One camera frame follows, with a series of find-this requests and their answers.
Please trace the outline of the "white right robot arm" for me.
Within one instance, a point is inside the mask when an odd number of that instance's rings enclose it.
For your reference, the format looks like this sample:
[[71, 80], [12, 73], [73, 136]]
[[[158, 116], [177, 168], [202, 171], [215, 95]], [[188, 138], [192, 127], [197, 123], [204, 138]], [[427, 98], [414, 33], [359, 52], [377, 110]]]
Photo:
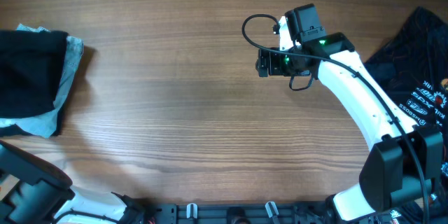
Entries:
[[292, 11], [275, 19], [272, 29], [279, 46], [259, 47], [258, 74], [321, 81], [352, 117], [369, 149], [357, 184], [327, 199], [325, 221], [356, 223], [420, 199], [422, 221], [429, 223], [442, 135], [404, 113], [368, 73], [350, 40], [341, 33], [327, 34], [316, 15], [300, 19]]

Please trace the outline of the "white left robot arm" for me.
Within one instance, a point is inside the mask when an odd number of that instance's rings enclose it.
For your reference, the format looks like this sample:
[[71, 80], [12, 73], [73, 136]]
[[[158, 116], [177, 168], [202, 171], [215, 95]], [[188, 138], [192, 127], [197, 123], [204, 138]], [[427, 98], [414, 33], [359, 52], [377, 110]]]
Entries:
[[2, 223], [147, 223], [134, 199], [73, 185], [55, 165], [1, 142]]

